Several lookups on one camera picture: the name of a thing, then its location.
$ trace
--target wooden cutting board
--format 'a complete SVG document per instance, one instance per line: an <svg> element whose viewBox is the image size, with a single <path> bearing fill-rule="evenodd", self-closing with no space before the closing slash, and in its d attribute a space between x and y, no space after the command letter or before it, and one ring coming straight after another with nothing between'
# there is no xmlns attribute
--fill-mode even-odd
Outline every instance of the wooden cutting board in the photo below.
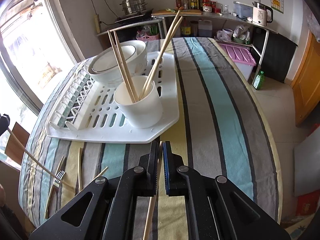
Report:
<svg viewBox="0 0 320 240"><path fill-rule="evenodd" d="M193 15L202 15L202 11L200 10L189 10L189 11L181 11L182 14L193 14ZM159 10L153 13L153 16L159 16L159 15L167 15L167 14L172 14L175 15L176 13L166 11L166 10Z"/></svg>

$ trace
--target metal screw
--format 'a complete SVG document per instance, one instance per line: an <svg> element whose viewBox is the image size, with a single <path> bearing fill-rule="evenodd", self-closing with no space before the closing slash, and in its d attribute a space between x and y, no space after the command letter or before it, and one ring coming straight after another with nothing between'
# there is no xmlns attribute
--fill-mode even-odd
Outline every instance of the metal screw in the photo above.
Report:
<svg viewBox="0 0 320 240"><path fill-rule="evenodd" d="M217 181L219 183L226 183L227 182L227 178L225 176L219 176L219 177L217 177Z"/></svg>
<svg viewBox="0 0 320 240"><path fill-rule="evenodd" d="M94 182L97 184L103 184L106 182L106 178L105 177L97 177Z"/></svg>
<svg viewBox="0 0 320 240"><path fill-rule="evenodd" d="M137 167L135 167L135 168L133 169L133 171L134 171L135 173L141 173L141 172L143 172L143 167L137 166Z"/></svg>
<svg viewBox="0 0 320 240"><path fill-rule="evenodd" d="M178 168L179 171L181 172L187 172L189 170L188 166L182 165Z"/></svg>

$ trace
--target tablecloth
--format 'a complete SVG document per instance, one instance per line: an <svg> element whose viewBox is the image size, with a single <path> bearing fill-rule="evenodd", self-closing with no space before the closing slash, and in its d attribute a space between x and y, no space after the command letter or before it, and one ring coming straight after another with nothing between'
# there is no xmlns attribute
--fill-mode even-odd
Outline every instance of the tablecloth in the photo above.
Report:
<svg viewBox="0 0 320 240"><path fill-rule="evenodd" d="M148 52L159 51L164 40L147 42ZM279 221L282 179L279 158L268 122L249 84L223 49L211 38L175 38L166 49L175 57L180 118L160 140L171 142L172 152L201 175L227 176L272 218ZM106 166L108 179L121 176L138 165L150 144L86 143L50 138L45 123L57 98L93 58L74 66L44 104L30 135L27 149L55 172L61 157L64 180L72 191L60 186L50 201L49 216L78 193L77 158L82 147L83 186ZM24 155L19 185L19 203L31 222L46 221L45 205L52 177ZM149 198L139 197L133 239L141 239ZM159 195L149 239L188 239L184 197L165 195L163 167Z"/></svg>

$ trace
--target electric kettle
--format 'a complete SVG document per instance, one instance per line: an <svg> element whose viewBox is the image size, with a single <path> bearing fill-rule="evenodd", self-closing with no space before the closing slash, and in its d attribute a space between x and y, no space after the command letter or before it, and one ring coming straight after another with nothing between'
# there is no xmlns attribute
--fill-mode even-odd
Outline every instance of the electric kettle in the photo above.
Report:
<svg viewBox="0 0 320 240"><path fill-rule="evenodd" d="M271 23L273 20L273 10L262 3L259 2L253 2L253 16L252 16L252 22L257 25L261 26L267 26L267 23ZM271 12L271 18L269 21L267 21L267 16L269 10Z"/></svg>

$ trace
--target bottle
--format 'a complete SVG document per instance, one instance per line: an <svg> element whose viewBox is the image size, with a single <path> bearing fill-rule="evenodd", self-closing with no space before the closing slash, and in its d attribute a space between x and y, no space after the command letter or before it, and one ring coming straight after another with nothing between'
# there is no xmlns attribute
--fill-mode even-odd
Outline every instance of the bottle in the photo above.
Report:
<svg viewBox="0 0 320 240"><path fill-rule="evenodd" d="M189 9L189 0L183 0L183 7L185 10L188 10Z"/></svg>
<svg viewBox="0 0 320 240"><path fill-rule="evenodd" d="M190 0L190 3L191 3L191 9L197 8L197 0Z"/></svg>
<svg viewBox="0 0 320 240"><path fill-rule="evenodd" d="M181 23L181 34L182 34L182 37L191 36L191 24L186 18L184 18Z"/></svg>
<svg viewBox="0 0 320 240"><path fill-rule="evenodd" d="M264 81L264 74L263 74L263 71L261 70L257 75L256 79L254 80L253 87L256 90L260 90L263 81Z"/></svg>
<svg viewBox="0 0 320 240"><path fill-rule="evenodd" d="M197 9L202 11L202 0L197 0Z"/></svg>

